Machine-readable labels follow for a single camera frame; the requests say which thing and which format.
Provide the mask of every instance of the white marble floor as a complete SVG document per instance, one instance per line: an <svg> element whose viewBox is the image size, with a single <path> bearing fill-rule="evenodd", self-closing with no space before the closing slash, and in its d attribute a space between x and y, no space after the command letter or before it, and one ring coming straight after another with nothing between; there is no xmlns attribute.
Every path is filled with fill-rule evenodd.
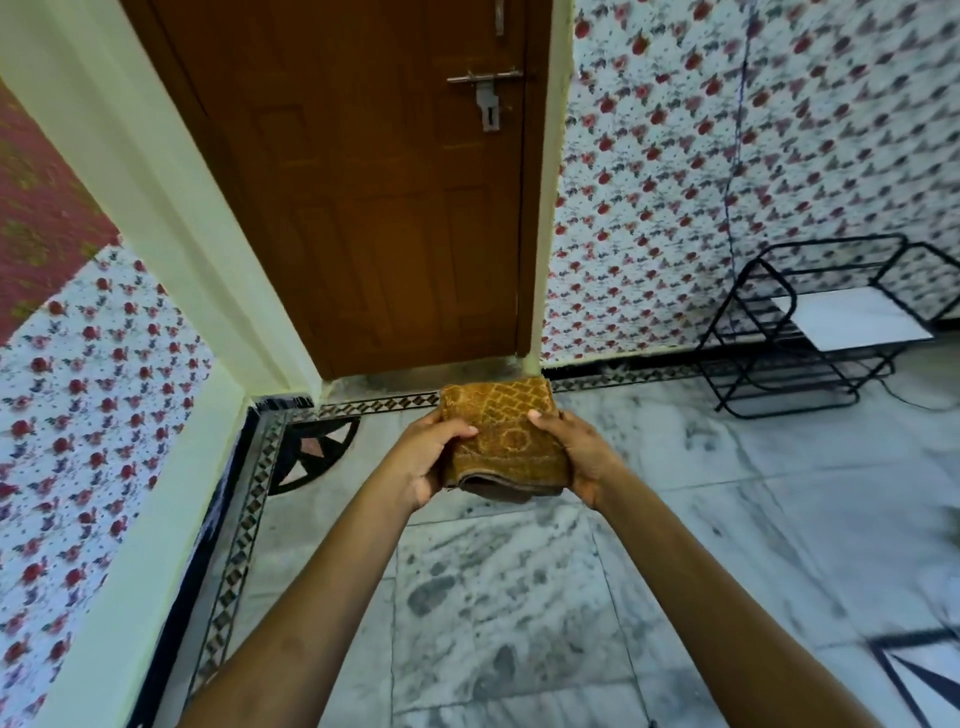
<svg viewBox="0 0 960 728"><path fill-rule="evenodd" d="M915 728L865 645L960 621L960 349L911 353L855 407L738 421L697 379L559 395L719 562L880 718ZM271 497L229 651L305 563L403 427L363 418L319 480ZM725 725L597 514L443 493L400 540L324 728Z"/></svg>

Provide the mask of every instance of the brown door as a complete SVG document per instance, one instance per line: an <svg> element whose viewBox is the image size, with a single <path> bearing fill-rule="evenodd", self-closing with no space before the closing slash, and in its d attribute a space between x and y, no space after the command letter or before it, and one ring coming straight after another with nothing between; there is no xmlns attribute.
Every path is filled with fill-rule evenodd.
<svg viewBox="0 0 960 728"><path fill-rule="evenodd" d="M524 5L153 0L325 376L516 351Z"/></svg>

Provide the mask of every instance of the folded doormat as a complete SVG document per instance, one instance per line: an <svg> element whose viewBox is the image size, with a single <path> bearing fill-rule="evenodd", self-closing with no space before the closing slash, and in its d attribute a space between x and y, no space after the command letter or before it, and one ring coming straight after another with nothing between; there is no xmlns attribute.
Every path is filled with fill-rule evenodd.
<svg viewBox="0 0 960 728"><path fill-rule="evenodd" d="M447 488L508 502L556 496L570 483L563 447L527 419L527 412L556 412L550 382L542 376L517 381L454 384L440 391L444 420L462 417L479 429L444 452Z"/></svg>

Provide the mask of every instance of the door threshold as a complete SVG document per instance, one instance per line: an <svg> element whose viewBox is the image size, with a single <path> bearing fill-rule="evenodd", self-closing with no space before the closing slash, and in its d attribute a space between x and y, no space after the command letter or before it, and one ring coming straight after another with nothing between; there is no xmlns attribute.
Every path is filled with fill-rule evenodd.
<svg viewBox="0 0 960 728"><path fill-rule="evenodd" d="M519 379L525 376L522 362L517 356L494 356L374 375L342 376L331 382L324 404L436 392L447 384Z"/></svg>

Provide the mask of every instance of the floral wallpaper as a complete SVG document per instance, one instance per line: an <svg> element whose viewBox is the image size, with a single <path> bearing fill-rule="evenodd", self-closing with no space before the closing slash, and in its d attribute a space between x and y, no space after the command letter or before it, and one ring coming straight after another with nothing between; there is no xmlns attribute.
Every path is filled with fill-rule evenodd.
<svg viewBox="0 0 960 728"><path fill-rule="evenodd" d="M16 293L0 320L27 318L0 347L0 726L20 728L68 659L212 357L3 94L0 291Z"/></svg>
<svg viewBox="0 0 960 728"><path fill-rule="evenodd" d="M116 237L0 80L0 343Z"/></svg>
<svg viewBox="0 0 960 728"><path fill-rule="evenodd" d="M902 231L960 253L960 5L576 0L575 13L544 364L695 346L732 270L767 244ZM960 292L929 257L902 279L940 301Z"/></svg>

